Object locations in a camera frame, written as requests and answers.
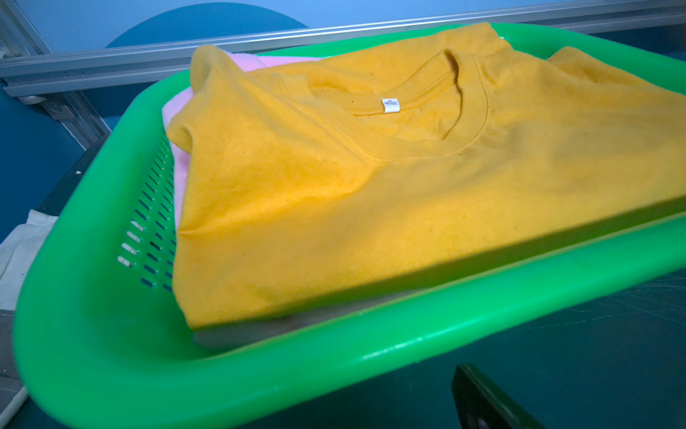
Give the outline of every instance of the white fabric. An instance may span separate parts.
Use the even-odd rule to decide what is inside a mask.
[[[26,399],[29,397],[29,391],[26,390],[26,386],[22,386],[21,390],[16,393],[12,398],[12,401],[5,407],[2,413],[0,413],[0,429],[3,429],[12,420],[17,411],[24,405]]]
[[[0,310],[16,309],[19,291],[57,216],[31,210],[0,244]]]

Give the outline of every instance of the yellow t-shirt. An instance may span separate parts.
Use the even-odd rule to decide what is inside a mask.
[[[433,286],[686,195],[686,97],[488,24],[244,73],[193,55],[174,293],[188,324]],[[398,113],[384,114],[381,98]]]

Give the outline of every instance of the laundry basket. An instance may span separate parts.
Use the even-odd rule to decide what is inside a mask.
[[[574,46],[686,92],[686,63],[550,27],[493,27],[532,55]],[[331,56],[447,28],[281,53]],[[161,109],[188,85],[182,72],[133,101],[23,286],[14,324],[19,372],[38,404],[68,426],[235,426],[686,266],[686,218],[672,210],[650,224],[211,353],[194,345],[172,294],[174,162]]]

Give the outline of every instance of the gray cloth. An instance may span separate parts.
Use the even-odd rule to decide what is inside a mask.
[[[56,216],[31,210],[26,223],[0,244],[0,429],[28,396],[12,353],[14,309],[26,274],[56,220]]]
[[[243,323],[229,323],[196,331],[193,341],[197,345],[211,350],[228,350],[256,343],[273,336],[286,334],[303,327],[315,325],[346,314],[361,312],[365,309],[381,305],[395,299],[405,297],[416,291],[395,294],[358,301],[316,308],[306,312],[295,313],[268,320],[250,321]]]

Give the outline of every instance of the size label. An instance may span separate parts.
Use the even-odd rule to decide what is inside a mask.
[[[400,111],[400,102],[397,98],[382,98],[384,113],[397,113]]]

